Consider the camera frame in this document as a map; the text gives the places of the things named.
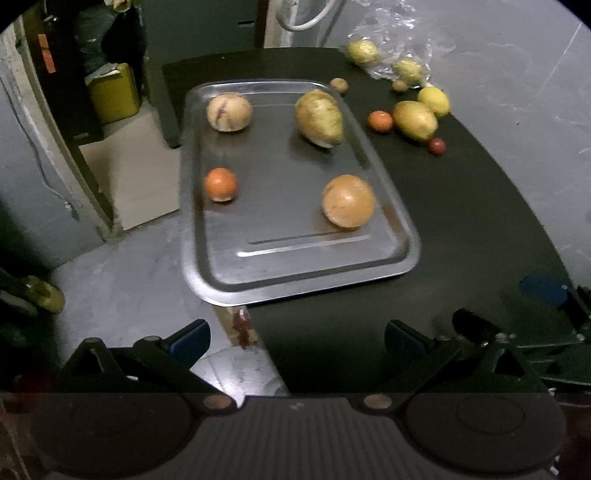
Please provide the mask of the round tan orange fruit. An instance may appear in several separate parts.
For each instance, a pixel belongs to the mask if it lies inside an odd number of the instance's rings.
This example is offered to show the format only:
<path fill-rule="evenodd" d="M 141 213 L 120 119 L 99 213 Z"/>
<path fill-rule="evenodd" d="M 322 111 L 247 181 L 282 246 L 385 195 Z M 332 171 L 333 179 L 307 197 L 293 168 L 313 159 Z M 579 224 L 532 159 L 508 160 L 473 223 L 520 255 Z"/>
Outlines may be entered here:
<path fill-rule="evenodd" d="M 335 177 L 322 191 L 322 213 L 335 226 L 356 229 L 370 221 L 377 205 L 370 184 L 355 175 Z"/>

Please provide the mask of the silver metal tray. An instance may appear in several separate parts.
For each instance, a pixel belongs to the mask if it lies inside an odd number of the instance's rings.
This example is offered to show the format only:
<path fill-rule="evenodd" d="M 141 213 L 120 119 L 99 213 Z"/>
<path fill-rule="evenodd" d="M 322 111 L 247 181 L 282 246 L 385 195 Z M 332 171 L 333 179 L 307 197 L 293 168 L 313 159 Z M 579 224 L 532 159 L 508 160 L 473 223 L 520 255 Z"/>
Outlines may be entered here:
<path fill-rule="evenodd" d="M 294 106 L 318 83 L 300 79 L 218 81 L 184 102 L 179 184 L 185 280 L 202 300 L 242 306 L 398 275 L 416 267 L 421 240 L 394 182 L 353 112 L 345 138 L 325 150 L 297 129 Z M 221 133 L 206 118 L 213 97 L 235 92 L 253 107 L 242 131 Z M 208 198 L 206 174 L 226 168 L 238 180 L 229 202 Z M 322 213 L 325 185 L 342 174 L 366 180 L 377 199 L 370 221 L 353 230 Z"/>

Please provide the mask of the small red fruit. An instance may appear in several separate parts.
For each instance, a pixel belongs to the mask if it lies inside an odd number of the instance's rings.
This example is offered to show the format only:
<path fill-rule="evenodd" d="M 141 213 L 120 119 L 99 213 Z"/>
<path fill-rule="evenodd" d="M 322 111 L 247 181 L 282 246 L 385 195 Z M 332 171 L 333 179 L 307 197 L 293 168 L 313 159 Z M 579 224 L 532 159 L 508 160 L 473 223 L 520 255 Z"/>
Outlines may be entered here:
<path fill-rule="evenodd" d="M 432 138 L 428 142 L 428 149 L 433 155 L 441 156 L 447 151 L 447 145 L 441 138 Z"/>

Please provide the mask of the small orange tangerine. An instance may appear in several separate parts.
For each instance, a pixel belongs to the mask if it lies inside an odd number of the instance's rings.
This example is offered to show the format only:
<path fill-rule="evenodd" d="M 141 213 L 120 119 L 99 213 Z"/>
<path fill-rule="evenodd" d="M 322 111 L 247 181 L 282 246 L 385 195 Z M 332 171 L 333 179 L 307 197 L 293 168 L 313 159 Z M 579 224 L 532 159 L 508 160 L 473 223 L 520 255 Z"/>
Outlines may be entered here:
<path fill-rule="evenodd" d="M 224 203 L 235 198 L 238 193 L 238 180 L 235 174 L 226 168 L 214 168 L 204 179 L 204 187 L 211 201 Z"/>

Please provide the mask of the yellow lemon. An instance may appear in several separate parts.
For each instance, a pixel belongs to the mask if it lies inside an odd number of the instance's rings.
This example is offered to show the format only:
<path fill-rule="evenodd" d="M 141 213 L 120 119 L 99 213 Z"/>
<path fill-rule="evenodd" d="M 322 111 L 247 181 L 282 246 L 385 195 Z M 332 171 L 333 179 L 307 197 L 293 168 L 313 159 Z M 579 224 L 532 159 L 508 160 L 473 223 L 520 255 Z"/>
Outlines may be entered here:
<path fill-rule="evenodd" d="M 418 93 L 417 100 L 427 105 L 438 117 L 446 116 L 451 111 L 451 102 L 447 94 L 434 86 L 427 86 Z"/>

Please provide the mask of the orange tangerine on table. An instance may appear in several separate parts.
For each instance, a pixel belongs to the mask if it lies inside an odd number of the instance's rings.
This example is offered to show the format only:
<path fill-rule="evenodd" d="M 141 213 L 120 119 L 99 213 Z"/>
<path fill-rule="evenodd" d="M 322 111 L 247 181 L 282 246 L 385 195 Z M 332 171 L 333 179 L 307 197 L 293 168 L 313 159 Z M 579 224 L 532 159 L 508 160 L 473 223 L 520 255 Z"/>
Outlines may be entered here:
<path fill-rule="evenodd" d="M 367 123 L 370 129 L 381 134 L 390 132 L 394 127 L 393 116 L 383 110 L 370 112 Z"/>

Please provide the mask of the right pear in bag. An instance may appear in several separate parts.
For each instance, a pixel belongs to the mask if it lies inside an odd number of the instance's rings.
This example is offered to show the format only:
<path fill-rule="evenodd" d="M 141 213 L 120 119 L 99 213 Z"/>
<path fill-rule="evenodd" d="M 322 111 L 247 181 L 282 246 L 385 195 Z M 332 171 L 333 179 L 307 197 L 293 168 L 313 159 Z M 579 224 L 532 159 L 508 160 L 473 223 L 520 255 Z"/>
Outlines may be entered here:
<path fill-rule="evenodd" d="M 425 79 L 423 65 L 412 58 L 401 58 L 393 64 L 393 71 L 397 78 L 409 87 L 422 85 Z"/>

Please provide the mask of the pear in bag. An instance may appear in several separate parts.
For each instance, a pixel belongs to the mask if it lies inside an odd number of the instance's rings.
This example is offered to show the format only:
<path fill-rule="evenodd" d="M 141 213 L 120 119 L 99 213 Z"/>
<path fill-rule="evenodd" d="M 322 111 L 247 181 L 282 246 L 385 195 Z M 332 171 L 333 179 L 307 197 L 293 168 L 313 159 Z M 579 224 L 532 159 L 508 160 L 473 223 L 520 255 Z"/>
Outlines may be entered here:
<path fill-rule="evenodd" d="M 358 39 L 349 42 L 346 53 L 349 59 L 360 67 L 370 67 L 378 64 L 381 60 L 379 48 L 369 39 Z"/>
<path fill-rule="evenodd" d="M 423 65 L 412 58 L 401 58 L 393 64 L 393 71 L 397 78 L 409 87 L 422 85 L 425 79 Z"/>

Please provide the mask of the large yellow-green mango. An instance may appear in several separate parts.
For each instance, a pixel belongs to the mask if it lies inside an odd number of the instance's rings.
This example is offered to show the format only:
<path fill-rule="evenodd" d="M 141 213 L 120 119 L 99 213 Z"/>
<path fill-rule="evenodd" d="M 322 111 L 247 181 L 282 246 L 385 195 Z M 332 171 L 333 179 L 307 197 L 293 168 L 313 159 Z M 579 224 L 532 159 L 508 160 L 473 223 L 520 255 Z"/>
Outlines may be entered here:
<path fill-rule="evenodd" d="M 318 147 L 330 149 L 344 138 L 344 118 L 339 103 L 331 94 L 311 90 L 294 106 L 298 130 Z"/>

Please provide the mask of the round beige striped fruit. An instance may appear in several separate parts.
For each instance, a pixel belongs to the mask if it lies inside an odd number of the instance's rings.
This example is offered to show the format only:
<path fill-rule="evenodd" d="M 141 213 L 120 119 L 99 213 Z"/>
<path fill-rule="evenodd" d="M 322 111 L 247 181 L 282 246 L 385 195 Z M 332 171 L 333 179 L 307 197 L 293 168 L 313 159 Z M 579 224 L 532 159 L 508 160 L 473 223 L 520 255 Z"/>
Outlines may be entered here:
<path fill-rule="evenodd" d="M 252 121 L 253 107 L 242 94 L 228 92 L 216 95 L 206 108 L 206 118 L 221 133 L 242 131 Z"/>

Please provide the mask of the yellow plastic container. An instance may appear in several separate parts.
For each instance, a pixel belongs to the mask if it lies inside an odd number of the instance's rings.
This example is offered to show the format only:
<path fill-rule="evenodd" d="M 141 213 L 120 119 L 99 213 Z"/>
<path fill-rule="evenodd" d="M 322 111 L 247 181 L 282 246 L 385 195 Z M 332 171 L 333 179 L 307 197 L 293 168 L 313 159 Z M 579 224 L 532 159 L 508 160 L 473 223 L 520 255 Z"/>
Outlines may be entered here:
<path fill-rule="evenodd" d="M 85 77 L 91 101 L 103 125 L 138 113 L 140 98 L 127 63 L 107 63 Z"/>

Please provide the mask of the small brown kiwi fruit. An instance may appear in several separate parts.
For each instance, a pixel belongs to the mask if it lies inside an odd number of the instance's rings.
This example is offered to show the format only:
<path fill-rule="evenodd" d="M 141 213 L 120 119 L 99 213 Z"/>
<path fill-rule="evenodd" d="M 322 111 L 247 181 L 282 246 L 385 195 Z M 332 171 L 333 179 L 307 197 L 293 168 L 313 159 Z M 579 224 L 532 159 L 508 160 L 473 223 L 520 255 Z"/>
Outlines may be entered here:
<path fill-rule="evenodd" d="M 332 80 L 331 80 L 331 82 L 329 82 L 329 84 L 331 85 L 332 89 L 335 89 L 335 91 L 338 91 L 339 94 L 341 94 L 341 95 L 345 95 L 346 92 L 349 91 L 349 83 L 344 78 L 341 78 L 341 77 L 332 78 Z"/>

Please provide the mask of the left pear in bag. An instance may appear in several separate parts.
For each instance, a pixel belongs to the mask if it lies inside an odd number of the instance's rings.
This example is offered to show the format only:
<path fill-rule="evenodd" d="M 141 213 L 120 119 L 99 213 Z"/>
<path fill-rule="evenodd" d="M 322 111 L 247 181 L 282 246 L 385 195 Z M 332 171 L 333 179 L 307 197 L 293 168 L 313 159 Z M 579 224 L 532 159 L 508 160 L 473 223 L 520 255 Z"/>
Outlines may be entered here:
<path fill-rule="evenodd" d="M 358 39 L 349 42 L 346 53 L 349 59 L 360 67 L 370 67 L 378 64 L 381 60 L 379 48 L 369 39 Z"/>

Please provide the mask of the clear plastic bag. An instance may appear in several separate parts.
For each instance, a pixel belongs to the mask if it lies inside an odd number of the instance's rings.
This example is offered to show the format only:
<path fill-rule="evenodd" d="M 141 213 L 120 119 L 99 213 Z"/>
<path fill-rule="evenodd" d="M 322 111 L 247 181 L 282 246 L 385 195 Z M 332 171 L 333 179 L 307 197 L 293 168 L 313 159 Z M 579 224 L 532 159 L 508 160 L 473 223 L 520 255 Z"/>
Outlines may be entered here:
<path fill-rule="evenodd" d="M 397 80 L 393 64 L 401 58 L 412 58 L 425 69 L 422 85 L 409 87 L 420 89 L 432 84 L 432 64 L 444 59 L 457 49 L 452 39 L 438 31 L 435 21 L 426 17 L 409 1 L 362 1 L 365 8 L 360 19 L 346 38 L 342 47 L 346 55 L 349 42 L 358 39 L 373 41 L 381 52 L 381 60 L 370 67 L 360 67 L 374 79 Z"/>

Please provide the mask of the dark grey box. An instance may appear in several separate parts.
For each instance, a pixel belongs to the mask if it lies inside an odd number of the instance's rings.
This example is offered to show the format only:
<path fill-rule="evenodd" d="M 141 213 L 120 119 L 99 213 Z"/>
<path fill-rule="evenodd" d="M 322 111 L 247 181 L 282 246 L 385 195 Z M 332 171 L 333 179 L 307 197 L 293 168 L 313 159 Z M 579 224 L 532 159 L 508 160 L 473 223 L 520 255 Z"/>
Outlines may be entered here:
<path fill-rule="evenodd" d="M 259 47 L 259 11 L 257 1 L 143 1 L 146 76 L 155 77 L 176 61 Z"/>

